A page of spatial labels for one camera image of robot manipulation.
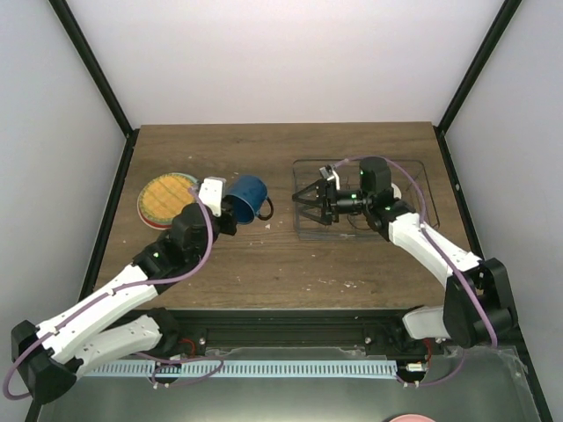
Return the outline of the dark blue mug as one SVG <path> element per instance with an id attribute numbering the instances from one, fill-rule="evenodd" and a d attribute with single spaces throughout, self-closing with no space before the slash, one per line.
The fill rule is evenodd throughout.
<path id="1" fill-rule="evenodd" d="M 250 224 L 255 219 L 268 221 L 274 215 L 267 186 L 256 176 L 240 176 L 228 188 L 224 200 L 232 206 L 237 224 Z"/>

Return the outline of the woven bamboo plate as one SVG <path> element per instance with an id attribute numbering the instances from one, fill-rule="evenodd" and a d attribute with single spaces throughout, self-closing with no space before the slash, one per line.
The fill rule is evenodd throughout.
<path id="1" fill-rule="evenodd" d="M 184 206 L 193 203 L 188 189 L 174 183 L 169 173 L 152 179 L 139 193 L 136 206 L 154 222 L 172 223 Z"/>

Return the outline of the cream ceramic bowl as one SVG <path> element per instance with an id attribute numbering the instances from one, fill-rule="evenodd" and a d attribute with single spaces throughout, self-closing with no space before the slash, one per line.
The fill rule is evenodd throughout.
<path id="1" fill-rule="evenodd" d="M 402 199 L 402 192 L 401 192 L 400 188 L 397 185 L 395 185 L 394 183 L 391 184 L 391 188 L 392 188 L 393 197 L 397 200 L 401 200 Z"/>

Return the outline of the grey wire dish rack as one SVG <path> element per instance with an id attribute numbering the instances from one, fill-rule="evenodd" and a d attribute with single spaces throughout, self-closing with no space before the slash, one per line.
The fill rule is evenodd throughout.
<path id="1" fill-rule="evenodd" d="M 298 159 L 293 163 L 294 192 L 306 187 L 321 178 L 319 169 L 328 164 L 334 164 L 336 158 L 310 158 Z M 415 191 L 419 187 L 425 197 L 426 221 L 433 229 L 439 229 L 440 217 L 436 209 L 434 195 L 432 193 L 428 173 L 425 164 L 416 159 L 396 159 L 395 162 L 401 167 L 397 169 L 390 167 L 391 182 L 397 185 L 402 192 L 402 200 L 413 206 L 418 212 L 421 211 L 419 196 Z M 345 190 L 357 190 L 359 184 L 359 168 L 357 162 L 342 165 L 337 170 L 340 176 L 340 187 Z M 321 225 L 311 220 L 300 217 L 297 213 L 297 205 L 294 205 L 294 229 L 301 240 L 306 241 L 335 241 L 355 240 L 379 241 L 381 237 L 369 228 L 362 215 L 342 215 L 340 221 L 330 226 Z"/>

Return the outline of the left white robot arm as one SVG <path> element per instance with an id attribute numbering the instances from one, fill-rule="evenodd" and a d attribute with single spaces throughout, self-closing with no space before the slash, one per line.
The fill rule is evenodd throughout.
<path id="1" fill-rule="evenodd" d="M 117 321 L 195 275 L 217 238 L 236 232 L 235 212 L 227 200 L 217 212 L 199 201 L 191 203 L 157 241 L 101 289 L 40 324 L 25 320 L 16 325 L 11 331 L 12 365 L 4 377 L 4 396 L 48 404 L 107 362 L 137 353 L 148 358 L 173 353 L 180 335 L 170 311 L 156 308 L 127 324 Z"/>

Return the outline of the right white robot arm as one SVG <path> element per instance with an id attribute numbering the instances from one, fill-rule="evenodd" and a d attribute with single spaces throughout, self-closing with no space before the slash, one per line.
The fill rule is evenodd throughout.
<path id="1" fill-rule="evenodd" d="M 316 208 L 318 214 L 307 217 L 325 226 L 341 215 L 363 216 L 372 231 L 411 255 L 442 285 L 443 304 L 407 311 L 402 324 L 391 331 L 393 348 L 409 354 L 424 338 L 451 340 L 464 349 L 496 347 L 499 336 L 518 325 L 506 266 L 462 249 L 433 229 L 420 188 L 415 190 L 418 208 L 394 192 L 391 171 L 400 166 L 388 158 L 356 157 L 359 187 L 342 188 L 338 170 L 352 161 L 345 158 L 320 168 L 319 179 L 293 193 L 292 200 Z"/>

